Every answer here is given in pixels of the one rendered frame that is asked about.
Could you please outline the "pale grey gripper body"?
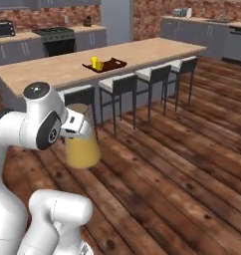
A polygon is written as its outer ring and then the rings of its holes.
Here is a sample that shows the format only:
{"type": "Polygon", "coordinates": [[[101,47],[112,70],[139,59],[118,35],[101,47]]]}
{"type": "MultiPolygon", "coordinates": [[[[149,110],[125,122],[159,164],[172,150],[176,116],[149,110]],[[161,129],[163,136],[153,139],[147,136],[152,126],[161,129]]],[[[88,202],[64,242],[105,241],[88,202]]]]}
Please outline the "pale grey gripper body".
{"type": "Polygon", "coordinates": [[[65,123],[61,126],[61,136],[65,137],[81,137],[88,139],[91,137],[92,128],[87,121],[82,123],[65,123]]]}

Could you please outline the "glass pitcher with yellow juice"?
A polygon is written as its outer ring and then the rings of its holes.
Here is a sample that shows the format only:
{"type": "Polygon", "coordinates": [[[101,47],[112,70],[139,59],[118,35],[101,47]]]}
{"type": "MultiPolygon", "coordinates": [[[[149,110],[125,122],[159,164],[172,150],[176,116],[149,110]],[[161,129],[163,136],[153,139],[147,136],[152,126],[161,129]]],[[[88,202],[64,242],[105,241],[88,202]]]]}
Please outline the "glass pitcher with yellow juice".
{"type": "Polygon", "coordinates": [[[89,139],[82,137],[65,138],[67,164],[78,169],[92,167],[101,159],[92,108],[85,104],[72,104],[69,105],[69,109],[83,114],[92,130],[91,137],[89,139]]]}

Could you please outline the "wooden top dining counter island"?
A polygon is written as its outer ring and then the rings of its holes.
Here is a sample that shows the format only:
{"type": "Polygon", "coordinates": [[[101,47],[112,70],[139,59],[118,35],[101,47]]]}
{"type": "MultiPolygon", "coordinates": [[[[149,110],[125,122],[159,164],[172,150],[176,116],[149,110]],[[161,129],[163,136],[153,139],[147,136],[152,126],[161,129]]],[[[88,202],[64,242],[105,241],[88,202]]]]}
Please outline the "wooden top dining counter island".
{"type": "Polygon", "coordinates": [[[20,112],[25,111],[26,104],[22,94],[24,89],[34,82],[46,82],[58,91],[83,85],[97,87],[100,80],[194,56],[203,50],[204,48],[198,45],[152,38],[0,66],[0,105],[20,112]],[[102,61],[116,58],[126,62],[126,66],[97,74],[85,67],[92,56],[102,61]]]}

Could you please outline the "dark brown tray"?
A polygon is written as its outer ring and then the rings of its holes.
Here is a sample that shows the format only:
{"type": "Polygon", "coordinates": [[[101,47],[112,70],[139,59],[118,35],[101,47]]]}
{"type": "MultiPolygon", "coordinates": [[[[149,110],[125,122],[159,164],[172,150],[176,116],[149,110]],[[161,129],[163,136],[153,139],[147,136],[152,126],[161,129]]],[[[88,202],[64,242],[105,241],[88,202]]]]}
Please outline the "dark brown tray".
{"type": "Polygon", "coordinates": [[[110,60],[105,61],[103,63],[103,68],[100,71],[94,69],[92,65],[84,65],[84,67],[100,74],[100,73],[116,70],[119,68],[124,68],[126,65],[127,65],[127,62],[125,61],[122,61],[116,58],[111,58],[110,60]]]}

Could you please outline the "black stool with white seat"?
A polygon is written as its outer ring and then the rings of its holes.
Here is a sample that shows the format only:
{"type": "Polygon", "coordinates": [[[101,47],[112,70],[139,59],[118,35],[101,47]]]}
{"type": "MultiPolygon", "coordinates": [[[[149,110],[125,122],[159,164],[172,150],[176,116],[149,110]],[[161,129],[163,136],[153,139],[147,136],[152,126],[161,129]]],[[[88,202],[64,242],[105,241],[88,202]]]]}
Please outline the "black stool with white seat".
{"type": "Polygon", "coordinates": [[[145,68],[135,72],[137,78],[147,84],[145,90],[138,91],[136,94],[141,95],[148,93],[148,107],[151,108],[152,89],[156,83],[161,83],[161,103],[163,104],[163,112],[166,113],[166,101],[168,91],[168,78],[171,71],[171,66],[167,64],[156,67],[145,68]]]}
{"type": "Polygon", "coordinates": [[[104,107],[112,106],[112,114],[116,116],[116,102],[121,105],[121,96],[126,93],[132,94],[132,127],[135,128],[135,112],[136,112],[136,90],[137,90],[137,75],[135,73],[114,76],[99,81],[100,94],[100,111],[101,123],[104,122],[104,107]],[[103,93],[108,94],[111,99],[108,102],[103,102],[103,93]]]}
{"type": "MultiPolygon", "coordinates": [[[[98,141],[97,121],[96,121],[96,109],[95,109],[95,88],[91,85],[78,86],[59,92],[64,105],[64,122],[65,123],[82,123],[85,121],[85,116],[78,112],[69,109],[69,105],[72,104],[85,104],[91,105],[93,111],[94,125],[96,128],[96,137],[98,141]]],[[[62,144],[65,144],[65,136],[60,135],[62,144]]]]}
{"type": "Polygon", "coordinates": [[[175,79],[169,80],[169,76],[162,82],[162,91],[161,91],[161,100],[160,102],[163,104],[163,112],[166,113],[166,100],[167,100],[167,91],[168,85],[171,83],[175,83],[174,87],[174,96],[175,96],[175,105],[174,109],[177,110],[178,107],[178,96],[179,96],[179,88],[180,88],[180,77],[184,74],[190,74],[190,83],[189,83],[189,92],[188,99],[191,100],[192,87],[193,87],[193,79],[194,72],[196,69],[196,65],[198,62],[198,58],[196,56],[187,57],[184,59],[178,59],[171,62],[168,62],[167,65],[170,66],[169,74],[174,74],[175,79]]]}

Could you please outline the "black stove with oven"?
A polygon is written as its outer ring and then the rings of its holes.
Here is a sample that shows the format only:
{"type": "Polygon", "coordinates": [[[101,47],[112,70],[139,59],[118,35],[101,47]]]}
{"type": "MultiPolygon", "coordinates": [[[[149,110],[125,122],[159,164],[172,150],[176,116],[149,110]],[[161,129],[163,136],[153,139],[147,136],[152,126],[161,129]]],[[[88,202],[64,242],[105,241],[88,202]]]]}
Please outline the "black stove with oven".
{"type": "Polygon", "coordinates": [[[75,52],[75,31],[66,27],[34,29],[34,34],[41,37],[48,57],[75,52]]]}

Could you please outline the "grey base cupboard run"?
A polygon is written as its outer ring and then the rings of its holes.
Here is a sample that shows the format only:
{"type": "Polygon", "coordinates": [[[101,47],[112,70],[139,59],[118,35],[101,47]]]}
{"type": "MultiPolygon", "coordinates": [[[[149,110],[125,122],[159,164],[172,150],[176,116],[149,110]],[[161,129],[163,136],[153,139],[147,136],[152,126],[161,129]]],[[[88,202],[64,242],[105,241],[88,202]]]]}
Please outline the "grey base cupboard run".
{"type": "Polygon", "coordinates": [[[161,38],[203,46],[206,50],[200,55],[212,59],[222,59],[227,34],[227,25],[195,18],[163,17],[161,20],[161,38]]]}
{"type": "Polygon", "coordinates": [[[41,59],[45,56],[41,37],[32,32],[0,38],[0,66],[41,59]]]}
{"type": "Polygon", "coordinates": [[[76,36],[76,50],[87,51],[94,48],[106,47],[107,28],[92,25],[91,27],[76,26],[73,27],[76,36]]]}

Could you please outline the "grey fridge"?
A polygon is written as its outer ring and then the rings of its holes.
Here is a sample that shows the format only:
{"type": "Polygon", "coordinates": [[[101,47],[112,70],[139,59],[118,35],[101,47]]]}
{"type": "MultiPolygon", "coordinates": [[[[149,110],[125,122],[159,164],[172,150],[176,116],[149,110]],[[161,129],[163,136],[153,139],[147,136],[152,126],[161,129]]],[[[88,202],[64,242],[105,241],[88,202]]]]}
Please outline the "grey fridge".
{"type": "Polygon", "coordinates": [[[102,0],[101,25],[109,45],[133,41],[133,0],[102,0]]]}

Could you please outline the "black toaster oven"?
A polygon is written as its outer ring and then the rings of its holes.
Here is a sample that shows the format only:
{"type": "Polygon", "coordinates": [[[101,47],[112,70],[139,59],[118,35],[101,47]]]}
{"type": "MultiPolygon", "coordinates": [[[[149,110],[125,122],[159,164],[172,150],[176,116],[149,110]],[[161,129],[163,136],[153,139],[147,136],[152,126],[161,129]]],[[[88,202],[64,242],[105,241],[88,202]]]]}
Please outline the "black toaster oven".
{"type": "Polygon", "coordinates": [[[0,38],[14,37],[15,30],[11,20],[0,20],[0,38]]]}

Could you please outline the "silver toaster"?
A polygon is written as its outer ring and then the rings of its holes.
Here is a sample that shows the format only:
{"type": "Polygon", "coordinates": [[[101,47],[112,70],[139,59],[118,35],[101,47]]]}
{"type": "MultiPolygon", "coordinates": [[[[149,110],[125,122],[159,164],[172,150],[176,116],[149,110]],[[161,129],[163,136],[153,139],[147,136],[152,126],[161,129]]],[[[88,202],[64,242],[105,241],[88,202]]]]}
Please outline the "silver toaster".
{"type": "Polygon", "coordinates": [[[182,17],[182,18],[190,18],[192,16],[192,8],[185,7],[185,8],[175,8],[173,10],[174,17],[182,17]]]}

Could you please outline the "grey dishwasher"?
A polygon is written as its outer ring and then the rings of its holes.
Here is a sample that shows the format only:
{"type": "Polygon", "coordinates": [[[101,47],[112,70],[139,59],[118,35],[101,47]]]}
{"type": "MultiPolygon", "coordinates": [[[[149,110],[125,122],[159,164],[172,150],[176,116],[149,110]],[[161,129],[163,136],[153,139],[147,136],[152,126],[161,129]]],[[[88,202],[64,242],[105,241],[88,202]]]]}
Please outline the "grey dishwasher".
{"type": "Polygon", "coordinates": [[[229,27],[222,57],[241,64],[241,27],[229,27]]]}

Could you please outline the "steel sink with tap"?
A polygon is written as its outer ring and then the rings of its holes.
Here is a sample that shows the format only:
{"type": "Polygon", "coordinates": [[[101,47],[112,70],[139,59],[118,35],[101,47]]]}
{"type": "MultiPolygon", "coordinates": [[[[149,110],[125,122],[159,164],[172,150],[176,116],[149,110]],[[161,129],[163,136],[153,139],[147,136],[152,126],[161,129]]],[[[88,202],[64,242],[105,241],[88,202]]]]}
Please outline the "steel sink with tap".
{"type": "Polygon", "coordinates": [[[208,22],[228,24],[230,23],[230,20],[225,15],[221,15],[220,17],[217,17],[217,18],[208,19],[208,22]]]}

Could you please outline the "grey wall cupboard run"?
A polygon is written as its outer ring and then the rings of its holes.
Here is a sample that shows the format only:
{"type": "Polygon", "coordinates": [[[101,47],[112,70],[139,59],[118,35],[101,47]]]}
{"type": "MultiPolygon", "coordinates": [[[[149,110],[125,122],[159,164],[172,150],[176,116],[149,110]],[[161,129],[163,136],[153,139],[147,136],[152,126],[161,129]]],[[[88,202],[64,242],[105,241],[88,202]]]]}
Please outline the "grey wall cupboard run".
{"type": "Polygon", "coordinates": [[[101,5],[102,0],[0,0],[0,11],[101,5]]]}

